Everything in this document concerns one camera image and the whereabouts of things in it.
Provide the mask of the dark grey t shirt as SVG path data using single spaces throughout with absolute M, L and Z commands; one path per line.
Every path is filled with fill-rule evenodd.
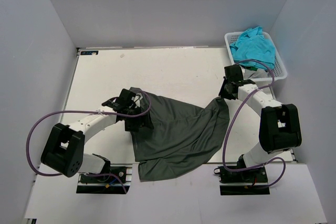
M 140 181 L 178 178 L 221 149 L 230 120 L 224 99 L 214 98 L 201 108 L 149 93 L 140 106 L 150 109 L 153 124 L 153 129 L 142 127 L 131 134 Z

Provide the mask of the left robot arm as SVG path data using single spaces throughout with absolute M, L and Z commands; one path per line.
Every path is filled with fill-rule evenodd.
M 101 182 L 108 180 L 111 175 L 109 161 L 96 154 L 84 153 L 84 147 L 96 134 L 119 121 L 125 121 L 125 130 L 128 132 L 138 132 L 142 127 L 154 129 L 149 110 L 142 111 L 136 107 L 118 113 L 108 106 L 102 106 L 81 120 L 67 125 L 54 125 L 42 152 L 41 162 L 66 177 L 79 173 L 93 174 Z

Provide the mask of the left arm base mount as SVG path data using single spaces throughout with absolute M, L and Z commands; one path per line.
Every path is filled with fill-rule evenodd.
M 131 186 L 132 166 L 111 165 L 106 175 L 80 174 L 77 194 L 126 195 Z

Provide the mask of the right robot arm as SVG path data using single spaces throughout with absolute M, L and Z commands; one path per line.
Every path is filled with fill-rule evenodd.
M 247 182 L 256 175 L 256 169 L 281 159 L 280 153 L 298 147 L 302 143 L 298 109 L 294 104 L 283 104 L 263 92 L 251 80 L 231 80 L 224 78 L 219 96 L 241 101 L 227 128 L 223 144 L 223 167 L 229 172 L 237 172 L 238 177 Z M 226 147 L 229 135 L 243 106 L 249 106 L 260 117 L 259 142 L 237 162 L 237 168 L 226 166 Z

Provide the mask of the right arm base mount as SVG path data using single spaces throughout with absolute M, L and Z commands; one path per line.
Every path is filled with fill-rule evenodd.
M 244 172 L 229 172 L 223 166 L 214 169 L 219 177 L 221 196 L 269 195 L 268 177 L 264 167 Z

